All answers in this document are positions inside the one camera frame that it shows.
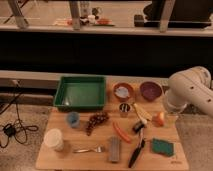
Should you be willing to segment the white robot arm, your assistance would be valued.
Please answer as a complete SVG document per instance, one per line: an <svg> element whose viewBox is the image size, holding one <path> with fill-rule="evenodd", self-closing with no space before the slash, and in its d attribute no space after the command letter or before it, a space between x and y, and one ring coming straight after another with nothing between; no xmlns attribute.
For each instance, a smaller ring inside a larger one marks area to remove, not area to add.
<svg viewBox="0 0 213 171"><path fill-rule="evenodd" d="M172 74L168 86L163 97L163 106L168 113L181 113L192 104L213 118L211 74L205 67L196 66Z"/></svg>

